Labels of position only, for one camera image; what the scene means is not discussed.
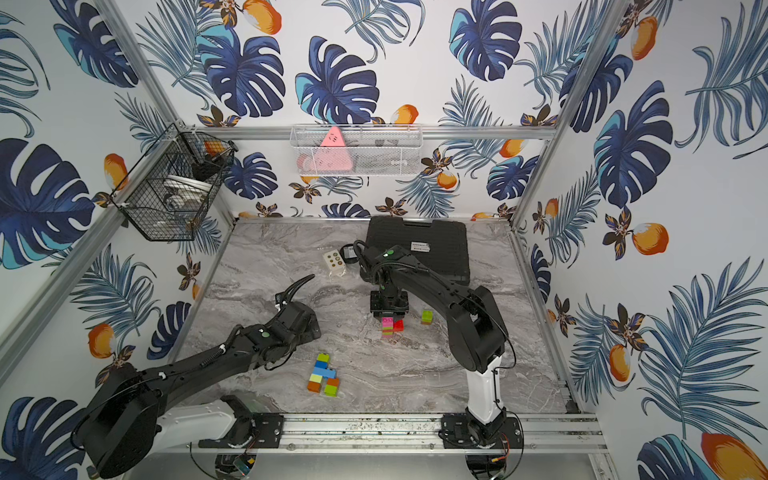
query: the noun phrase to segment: pink object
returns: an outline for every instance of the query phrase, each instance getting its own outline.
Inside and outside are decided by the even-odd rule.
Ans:
[[[344,137],[341,135],[341,129],[331,127],[328,134],[323,139],[320,147],[342,147],[338,150],[327,150],[318,148],[313,157],[302,155],[296,159],[301,173],[312,173],[314,170],[320,171],[348,171],[352,170],[352,158],[346,149]]]

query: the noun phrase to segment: marble table surface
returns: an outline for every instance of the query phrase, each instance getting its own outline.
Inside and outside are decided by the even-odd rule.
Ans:
[[[423,326],[426,305],[410,295],[405,330],[382,337],[369,311],[372,286],[357,266],[345,276],[328,274],[322,252],[364,240],[365,221],[240,221],[194,318],[179,358],[221,342],[237,323],[266,323],[274,294],[309,273],[317,277],[294,297],[317,313],[323,336],[299,346],[288,363],[225,379],[184,403],[210,402],[236,393],[257,411],[269,412],[462,412],[468,398],[465,370],[448,347],[444,321]],[[501,371],[501,396],[519,413],[564,413],[546,347],[507,238],[506,222],[467,222],[470,286],[491,290],[504,317],[518,363]],[[341,381],[336,398],[308,392],[318,353]],[[506,353],[502,365],[512,362]]]

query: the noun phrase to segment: small black box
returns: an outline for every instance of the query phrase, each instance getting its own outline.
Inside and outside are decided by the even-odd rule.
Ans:
[[[469,285],[467,226],[461,222],[373,217],[368,226],[366,244],[381,251],[400,245],[411,250],[419,262],[448,280]]]

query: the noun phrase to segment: lego brick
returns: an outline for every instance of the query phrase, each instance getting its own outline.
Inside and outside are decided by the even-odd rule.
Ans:
[[[336,372],[333,370],[326,370],[326,369],[318,369],[315,368],[315,370],[312,372],[313,375],[320,375],[322,377],[325,377],[327,379],[335,379],[336,378]]]

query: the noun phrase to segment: black wire basket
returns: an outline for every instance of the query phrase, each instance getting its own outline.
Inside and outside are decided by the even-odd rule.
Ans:
[[[171,125],[158,139],[170,138],[160,160],[130,196],[117,204],[149,241],[194,240],[219,192],[224,169],[233,163],[237,151],[232,142],[224,142],[209,134],[191,131],[174,136],[174,132],[178,130]],[[128,172],[114,189],[112,199],[130,175]]]

